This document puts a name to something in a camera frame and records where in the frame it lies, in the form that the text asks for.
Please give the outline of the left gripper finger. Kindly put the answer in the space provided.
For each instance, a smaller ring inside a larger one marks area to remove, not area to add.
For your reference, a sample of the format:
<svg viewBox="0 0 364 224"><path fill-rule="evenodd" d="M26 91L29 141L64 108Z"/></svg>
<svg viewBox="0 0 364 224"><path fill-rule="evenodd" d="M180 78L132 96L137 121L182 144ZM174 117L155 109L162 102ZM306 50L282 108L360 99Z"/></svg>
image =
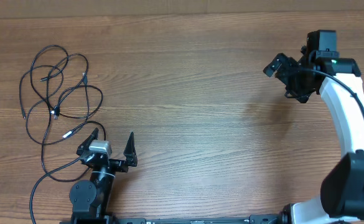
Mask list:
<svg viewBox="0 0 364 224"><path fill-rule="evenodd" d="M138 157L136 154L136 148L134 145L134 133L131 132L125 147L125 150L123 152L126 163L128 166L136 167L138 165Z"/></svg>
<svg viewBox="0 0 364 224"><path fill-rule="evenodd" d="M98 132L99 132L99 129L98 128L95 128L93 130L93 132L77 147L76 154L78 156L82 155L84 153L84 151L88 151L89 150L90 144L94 140L97 140L98 139Z"/></svg>

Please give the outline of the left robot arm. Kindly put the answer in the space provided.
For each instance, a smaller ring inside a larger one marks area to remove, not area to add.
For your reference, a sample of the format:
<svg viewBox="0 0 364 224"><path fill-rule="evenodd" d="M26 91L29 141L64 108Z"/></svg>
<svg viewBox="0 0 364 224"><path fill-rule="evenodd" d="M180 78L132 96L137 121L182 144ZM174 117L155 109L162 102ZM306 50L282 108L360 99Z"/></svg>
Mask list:
<svg viewBox="0 0 364 224"><path fill-rule="evenodd" d="M111 144L98 139L95 129L77 148L77 155L83 165L91 167L88 180L79 180L70 189L72 203L71 223L105 223L120 221L107 211L113 182L117 172L127 173L130 167L138 165L134 145L134 133L130 133L123 155L125 159L112 159Z"/></svg>

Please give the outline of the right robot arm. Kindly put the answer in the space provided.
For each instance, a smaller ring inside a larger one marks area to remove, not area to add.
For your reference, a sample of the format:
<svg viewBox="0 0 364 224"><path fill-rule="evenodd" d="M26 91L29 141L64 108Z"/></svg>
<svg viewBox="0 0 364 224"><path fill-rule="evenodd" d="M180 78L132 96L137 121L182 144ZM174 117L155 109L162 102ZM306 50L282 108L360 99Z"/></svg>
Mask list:
<svg viewBox="0 0 364 224"><path fill-rule="evenodd" d="M330 111L341 159L322 181L319 196L286 205L276 223L351 223L364 220L364 91L361 71L337 51L334 30L308 33L295 60L277 54L263 72L286 86L284 96L307 103L320 95Z"/></svg>

